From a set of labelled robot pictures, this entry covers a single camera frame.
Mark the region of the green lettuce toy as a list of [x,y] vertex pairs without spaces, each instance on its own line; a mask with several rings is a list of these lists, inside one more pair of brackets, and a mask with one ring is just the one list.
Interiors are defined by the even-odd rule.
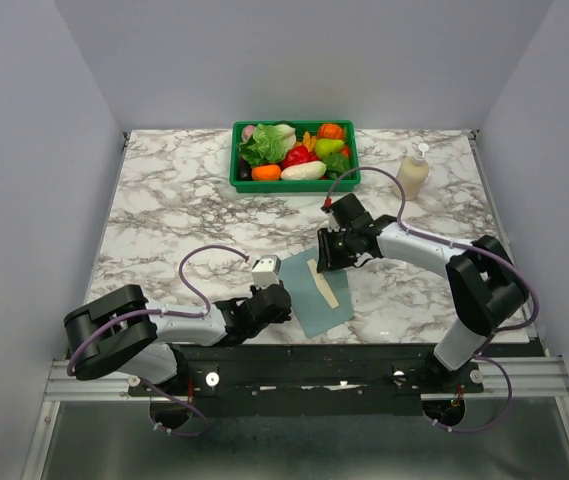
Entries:
[[278,164],[297,141],[296,130],[287,124],[257,124],[239,146],[240,156],[251,166]]

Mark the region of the blue-grey envelope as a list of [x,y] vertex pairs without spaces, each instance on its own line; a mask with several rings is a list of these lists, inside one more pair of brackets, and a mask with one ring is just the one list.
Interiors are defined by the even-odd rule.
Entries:
[[311,248],[288,257],[282,261],[279,272],[279,277],[290,294],[292,311],[308,339],[324,334],[354,317],[345,271],[323,273],[337,297],[338,308],[331,309],[318,292],[307,265],[309,259],[317,262],[318,255],[318,250]]

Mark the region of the aluminium frame rail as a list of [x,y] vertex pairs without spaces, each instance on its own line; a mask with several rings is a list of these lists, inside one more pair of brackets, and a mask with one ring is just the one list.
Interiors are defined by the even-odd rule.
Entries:
[[81,381],[67,374],[67,363],[54,361],[44,390],[44,400],[50,402],[112,402],[127,400],[127,376],[121,373],[106,375],[97,380]]

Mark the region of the green plastic crate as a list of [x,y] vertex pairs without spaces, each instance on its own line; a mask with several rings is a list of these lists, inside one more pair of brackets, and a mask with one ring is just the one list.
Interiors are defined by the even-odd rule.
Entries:
[[[340,152],[350,159],[351,169],[335,180],[329,180],[325,175],[314,181],[274,181],[259,182],[253,181],[251,178],[251,167],[239,153],[239,146],[246,141],[257,124],[287,124],[295,128],[297,141],[294,147],[304,145],[309,151],[313,151],[317,138],[317,130],[324,123],[337,123],[345,129],[346,138],[345,146]],[[361,175],[356,170],[358,166],[357,149],[355,145],[355,129],[349,120],[302,120],[302,121],[265,121],[251,122],[240,121],[233,125],[232,142],[231,142],[231,160],[230,160],[230,184],[239,193],[299,193],[299,192],[326,192],[331,185],[338,181],[336,192],[350,192],[357,184],[360,183]]]

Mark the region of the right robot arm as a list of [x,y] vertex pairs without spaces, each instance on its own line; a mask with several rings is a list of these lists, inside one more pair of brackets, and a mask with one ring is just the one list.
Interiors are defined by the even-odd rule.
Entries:
[[359,268],[371,259],[399,260],[449,283],[457,319],[427,356],[424,379],[444,392],[499,327],[530,297],[497,238],[465,243],[438,237],[396,216],[373,218],[352,193],[322,206],[329,226],[317,232],[320,273]]

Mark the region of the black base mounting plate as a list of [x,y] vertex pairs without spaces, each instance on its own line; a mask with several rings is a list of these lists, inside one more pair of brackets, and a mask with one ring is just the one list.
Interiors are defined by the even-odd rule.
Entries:
[[207,418],[393,414],[423,411],[422,395],[480,393],[473,361],[450,372],[430,345],[183,346],[175,375],[160,382],[170,397],[186,395],[191,408],[160,402],[150,388],[132,388],[150,399],[149,412],[165,424]]

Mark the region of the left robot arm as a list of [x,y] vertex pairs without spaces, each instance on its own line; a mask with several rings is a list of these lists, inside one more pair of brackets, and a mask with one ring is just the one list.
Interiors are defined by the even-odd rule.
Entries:
[[250,292],[208,310],[177,311],[147,299],[138,285],[121,287],[64,318],[67,375],[87,381],[122,372],[151,381],[165,395],[176,394],[186,380],[176,344],[234,347],[290,320],[292,301],[282,283],[252,286]]

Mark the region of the orange pumpkin toy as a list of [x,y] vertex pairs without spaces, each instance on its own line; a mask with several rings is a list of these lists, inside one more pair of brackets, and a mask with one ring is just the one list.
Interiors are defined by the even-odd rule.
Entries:
[[337,123],[324,123],[317,130],[318,139],[331,139],[344,141],[345,129]]

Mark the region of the green pepper toy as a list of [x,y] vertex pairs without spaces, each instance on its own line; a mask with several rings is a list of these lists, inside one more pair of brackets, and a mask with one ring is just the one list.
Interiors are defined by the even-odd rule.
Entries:
[[322,162],[326,166],[325,177],[329,180],[335,180],[351,169],[350,159],[341,153],[331,154]]

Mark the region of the white radish toy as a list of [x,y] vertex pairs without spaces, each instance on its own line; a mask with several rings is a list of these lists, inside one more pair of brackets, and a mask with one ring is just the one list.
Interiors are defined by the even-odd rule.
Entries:
[[326,170],[327,167],[322,161],[311,161],[284,169],[280,179],[283,181],[314,181],[321,179]]

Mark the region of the red pepper toy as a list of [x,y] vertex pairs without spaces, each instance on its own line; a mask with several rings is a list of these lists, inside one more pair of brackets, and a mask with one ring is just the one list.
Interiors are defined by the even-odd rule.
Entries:
[[304,145],[300,145],[291,149],[280,163],[282,171],[309,162],[317,161],[318,157],[313,151],[309,151]]

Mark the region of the green pear toy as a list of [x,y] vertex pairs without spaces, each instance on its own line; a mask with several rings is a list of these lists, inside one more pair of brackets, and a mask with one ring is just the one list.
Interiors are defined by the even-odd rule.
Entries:
[[345,146],[345,142],[341,139],[319,138],[313,147],[313,152],[320,159],[340,153]]

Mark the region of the orange carrot toy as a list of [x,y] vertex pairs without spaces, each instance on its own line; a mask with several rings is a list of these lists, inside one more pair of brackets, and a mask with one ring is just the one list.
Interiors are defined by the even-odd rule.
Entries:
[[253,181],[274,182],[281,178],[281,168],[277,164],[257,166],[251,170]]

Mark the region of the beige pump bottle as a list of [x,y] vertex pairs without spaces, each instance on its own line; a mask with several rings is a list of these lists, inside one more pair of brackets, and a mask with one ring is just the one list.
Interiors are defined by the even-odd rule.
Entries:
[[407,155],[401,161],[397,172],[397,179],[404,191],[407,201],[415,199],[423,188],[430,172],[430,166],[426,159],[430,147],[426,143],[420,143],[413,155]]

